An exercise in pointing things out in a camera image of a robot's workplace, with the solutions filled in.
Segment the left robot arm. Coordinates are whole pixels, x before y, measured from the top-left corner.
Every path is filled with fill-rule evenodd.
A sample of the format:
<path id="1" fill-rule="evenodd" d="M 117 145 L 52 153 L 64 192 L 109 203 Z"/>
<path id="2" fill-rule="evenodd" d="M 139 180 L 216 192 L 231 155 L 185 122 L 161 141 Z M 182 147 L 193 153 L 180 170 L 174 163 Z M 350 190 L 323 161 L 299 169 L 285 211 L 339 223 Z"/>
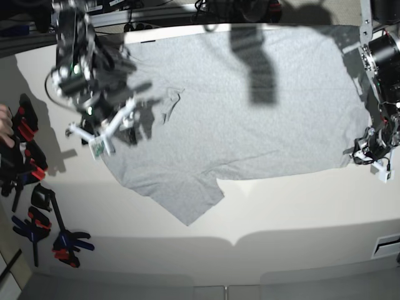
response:
<path id="1" fill-rule="evenodd" d="M 383 125 L 355 140 L 352 159 L 368 165 L 399 146 L 399 1 L 361 1 L 359 53 Z"/>

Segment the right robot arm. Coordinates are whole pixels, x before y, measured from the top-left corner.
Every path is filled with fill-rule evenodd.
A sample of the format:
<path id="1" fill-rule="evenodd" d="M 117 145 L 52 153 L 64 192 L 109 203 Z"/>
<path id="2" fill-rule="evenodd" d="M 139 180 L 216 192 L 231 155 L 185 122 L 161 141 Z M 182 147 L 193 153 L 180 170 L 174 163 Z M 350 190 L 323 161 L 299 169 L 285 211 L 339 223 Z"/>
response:
<path id="1" fill-rule="evenodd" d="M 80 116 L 65 135 L 84 144 L 138 141 L 137 99 L 152 88 L 124 44 L 110 45 L 91 22 L 87 1 L 51 1 L 56 17 L 56 63 L 45 80 L 49 99 Z"/>

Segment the person hand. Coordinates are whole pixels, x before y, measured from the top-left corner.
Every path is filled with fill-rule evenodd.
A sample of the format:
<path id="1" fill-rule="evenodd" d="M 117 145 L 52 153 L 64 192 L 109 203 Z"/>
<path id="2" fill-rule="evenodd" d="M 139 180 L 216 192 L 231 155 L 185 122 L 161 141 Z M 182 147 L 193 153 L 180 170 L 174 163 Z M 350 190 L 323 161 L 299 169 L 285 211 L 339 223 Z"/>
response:
<path id="1" fill-rule="evenodd" d="M 0 114 L 1 141 L 9 148 L 13 148 L 15 145 L 15 141 L 12 139 L 14 131 L 12 129 L 13 123 L 11 112 L 6 105 L 1 104 Z"/>

